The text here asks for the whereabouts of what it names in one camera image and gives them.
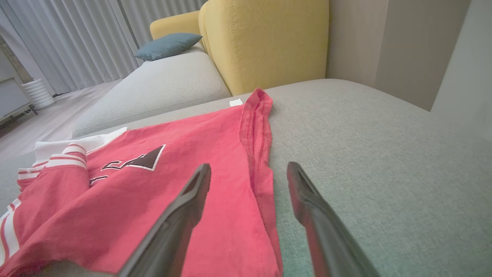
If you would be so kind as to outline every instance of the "yellow armrest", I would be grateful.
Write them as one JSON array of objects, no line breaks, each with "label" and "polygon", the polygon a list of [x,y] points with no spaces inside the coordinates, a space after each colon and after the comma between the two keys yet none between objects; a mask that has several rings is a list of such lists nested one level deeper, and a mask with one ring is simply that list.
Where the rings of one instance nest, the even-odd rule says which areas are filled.
[{"label": "yellow armrest", "polygon": [[198,13],[188,12],[175,16],[158,19],[151,23],[152,39],[158,39],[172,33],[200,34],[198,27]]}]

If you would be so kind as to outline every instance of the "white tag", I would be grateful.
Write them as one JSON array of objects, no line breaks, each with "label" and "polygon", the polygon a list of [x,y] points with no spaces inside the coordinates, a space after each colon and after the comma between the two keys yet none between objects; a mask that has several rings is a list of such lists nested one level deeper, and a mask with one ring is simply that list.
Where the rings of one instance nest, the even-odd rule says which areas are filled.
[{"label": "white tag", "polygon": [[231,107],[239,106],[242,104],[243,104],[243,101],[241,101],[241,99],[229,101],[229,105],[231,105]]}]

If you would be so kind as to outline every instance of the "teal throw pillow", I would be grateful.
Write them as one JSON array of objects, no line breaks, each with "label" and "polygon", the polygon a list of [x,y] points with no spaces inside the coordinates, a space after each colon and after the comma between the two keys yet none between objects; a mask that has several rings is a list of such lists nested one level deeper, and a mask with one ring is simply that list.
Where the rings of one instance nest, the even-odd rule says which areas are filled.
[{"label": "teal throw pillow", "polygon": [[201,39],[202,36],[197,34],[169,34],[145,44],[138,49],[135,57],[144,61],[155,61],[175,56],[190,49]]}]

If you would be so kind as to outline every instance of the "white plant pot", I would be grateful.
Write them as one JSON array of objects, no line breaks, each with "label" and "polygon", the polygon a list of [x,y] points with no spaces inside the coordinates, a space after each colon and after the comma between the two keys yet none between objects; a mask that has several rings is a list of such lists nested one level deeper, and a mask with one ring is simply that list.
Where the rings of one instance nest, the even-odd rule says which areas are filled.
[{"label": "white plant pot", "polygon": [[55,99],[46,89],[43,79],[35,79],[32,82],[23,84],[22,87],[32,99],[32,104],[36,109],[46,108],[55,103]]}]

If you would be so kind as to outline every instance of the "curtain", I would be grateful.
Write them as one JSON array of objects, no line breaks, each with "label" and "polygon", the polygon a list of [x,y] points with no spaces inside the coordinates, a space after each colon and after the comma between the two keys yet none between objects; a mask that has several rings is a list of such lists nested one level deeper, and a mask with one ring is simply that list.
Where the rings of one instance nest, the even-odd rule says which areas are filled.
[{"label": "curtain", "polygon": [[207,0],[118,0],[138,47],[152,40],[152,21],[199,10]]},{"label": "curtain", "polygon": [[139,65],[117,0],[6,0],[2,8],[57,94],[124,78]]}]

